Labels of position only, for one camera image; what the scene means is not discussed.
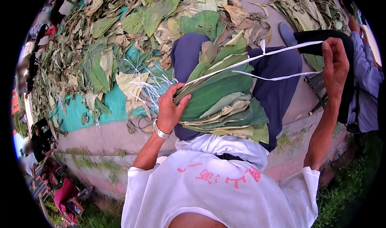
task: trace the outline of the red scooter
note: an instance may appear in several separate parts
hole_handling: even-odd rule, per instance
[[[40,172],[40,177],[50,191],[54,192],[54,203],[69,225],[77,225],[76,216],[81,215],[84,207],[81,202],[90,198],[95,191],[93,186],[80,191],[68,177],[62,178],[67,166],[61,166],[48,158]]]

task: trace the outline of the silver watch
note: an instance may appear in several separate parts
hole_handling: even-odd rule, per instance
[[[154,120],[154,123],[153,123],[153,129],[154,129],[154,132],[157,133],[157,135],[160,137],[160,138],[163,138],[163,139],[167,139],[170,134],[166,134],[164,132],[162,132],[158,126],[157,126],[157,119]]]

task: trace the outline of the concrete ground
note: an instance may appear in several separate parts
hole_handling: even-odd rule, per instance
[[[248,3],[247,0],[240,1],[243,8],[249,12],[262,11],[260,7]],[[268,0],[249,1],[268,3]],[[278,31],[278,24],[284,22],[290,28],[292,27],[280,13],[269,5],[268,12],[268,22],[272,26],[272,39],[267,47],[285,46]],[[302,60],[303,72],[312,71],[303,57]],[[278,138],[278,146],[268,155],[268,166],[265,173],[276,182],[281,182],[301,171],[311,135],[323,113],[320,111],[312,116],[308,115],[317,102],[310,86],[303,81],[303,78],[300,78],[292,102],[283,118],[283,132]],[[129,134],[126,123],[127,121],[116,121],[73,131],[66,137],[60,137],[55,155],[58,160],[67,164],[70,173],[76,175],[86,185],[95,186],[97,192],[117,199],[124,198],[127,187],[126,171],[150,136],[141,130]],[[337,153],[343,153],[347,146],[346,135],[347,132],[337,126],[326,160],[337,157]],[[176,137],[172,135],[163,144],[159,155],[173,153],[175,141]],[[88,160],[97,165],[89,165]],[[117,163],[119,170],[103,165],[103,162],[107,161]]]

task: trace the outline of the shoe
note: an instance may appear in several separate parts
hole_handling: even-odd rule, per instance
[[[283,39],[284,43],[286,43],[287,47],[298,44],[298,41],[293,36],[293,32],[284,22],[279,23],[279,32],[281,38]]]

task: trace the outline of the tire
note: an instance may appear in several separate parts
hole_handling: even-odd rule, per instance
[[[67,165],[63,166],[63,167],[60,167],[57,169],[57,174],[58,175],[62,175],[67,169]]]
[[[79,193],[79,198],[81,201],[85,201],[86,199],[90,198],[93,193],[95,191],[95,187],[94,186],[90,186],[88,188],[85,188],[84,190],[82,190],[80,193]]]

